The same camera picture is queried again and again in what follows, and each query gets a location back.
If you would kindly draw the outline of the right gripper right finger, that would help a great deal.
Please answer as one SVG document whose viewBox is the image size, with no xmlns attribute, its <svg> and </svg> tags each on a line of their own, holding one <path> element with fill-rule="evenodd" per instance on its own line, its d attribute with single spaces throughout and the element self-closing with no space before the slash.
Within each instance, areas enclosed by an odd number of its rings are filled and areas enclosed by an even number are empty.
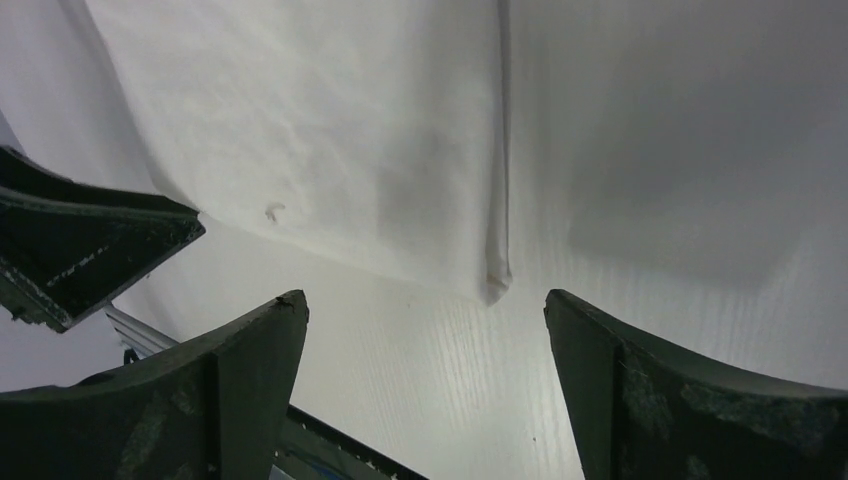
<svg viewBox="0 0 848 480">
<path fill-rule="evenodd" d="M 847 394 L 755 373 L 553 290 L 544 308 L 588 479 L 843 479 Z"/>
</svg>

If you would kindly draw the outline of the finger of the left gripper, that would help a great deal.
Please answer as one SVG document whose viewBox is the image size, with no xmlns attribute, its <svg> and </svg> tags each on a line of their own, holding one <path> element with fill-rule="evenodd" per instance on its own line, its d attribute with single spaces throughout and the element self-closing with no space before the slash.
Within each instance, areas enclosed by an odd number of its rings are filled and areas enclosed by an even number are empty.
<svg viewBox="0 0 848 480">
<path fill-rule="evenodd" d="M 64 333 L 205 232 L 166 197 L 58 176 L 1 148 L 1 304 Z"/>
</svg>

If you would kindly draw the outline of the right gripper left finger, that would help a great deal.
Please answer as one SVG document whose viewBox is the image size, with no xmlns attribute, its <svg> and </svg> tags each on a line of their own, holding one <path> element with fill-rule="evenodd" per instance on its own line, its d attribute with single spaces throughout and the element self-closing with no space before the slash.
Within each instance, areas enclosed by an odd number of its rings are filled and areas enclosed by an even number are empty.
<svg viewBox="0 0 848 480">
<path fill-rule="evenodd" d="M 309 309 L 287 292 L 70 387 L 1 397 L 5 479 L 265 479 Z"/>
</svg>

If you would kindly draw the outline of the white t-shirt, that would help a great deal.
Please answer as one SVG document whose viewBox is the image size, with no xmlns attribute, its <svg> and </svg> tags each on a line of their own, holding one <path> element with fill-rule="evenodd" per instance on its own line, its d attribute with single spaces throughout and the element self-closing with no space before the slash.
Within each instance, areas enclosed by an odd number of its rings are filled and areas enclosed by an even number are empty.
<svg viewBox="0 0 848 480">
<path fill-rule="evenodd" d="M 72 1 L 154 184 L 486 304 L 508 290 L 499 1 Z"/>
</svg>

